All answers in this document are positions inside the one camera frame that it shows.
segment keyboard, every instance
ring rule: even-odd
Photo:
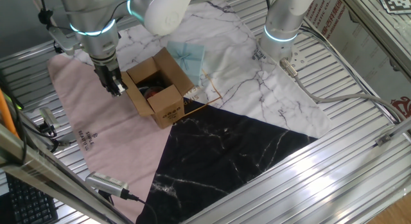
[[[58,219],[53,198],[6,174],[16,224],[45,224]]]

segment orange pole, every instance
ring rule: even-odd
[[[6,125],[6,128],[11,133],[13,133],[16,137],[20,138],[19,134],[17,134],[17,130],[15,129],[10,110],[8,109],[6,98],[4,98],[3,92],[1,90],[0,90],[0,111],[1,111],[1,114],[3,115],[4,124]]]

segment open cardboard box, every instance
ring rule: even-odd
[[[166,48],[122,72],[121,77],[140,116],[152,116],[160,128],[166,128],[184,116],[183,96],[194,85]],[[152,78],[161,78],[166,88],[145,99],[137,85]]]

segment black marble cloth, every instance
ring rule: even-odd
[[[159,223],[180,223],[315,140],[206,106],[173,125],[146,202]],[[153,223],[147,206],[137,223]]]

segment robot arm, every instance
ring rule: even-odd
[[[313,0],[276,0],[268,10],[261,48],[275,61],[291,59],[292,44]]]
[[[62,0],[75,39],[66,39],[58,28],[53,38],[67,54],[82,48],[90,55],[101,84],[113,96],[127,86],[121,80],[117,61],[116,19],[133,15],[154,35],[167,35],[180,24],[190,0]]]
[[[294,38],[304,13],[313,0],[277,0],[269,9],[265,32],[260,40],[263,50],[274,60],[291,58]],[[62,0],[75,39],[67,39],[56,27],[49,31],[68,54],[82,48],[90,55],[101,84],[113,96],[127,86],[121,80],[116,55],[118,31],[115,19],[133,15],[154,35],[175,30],[190,0]]]

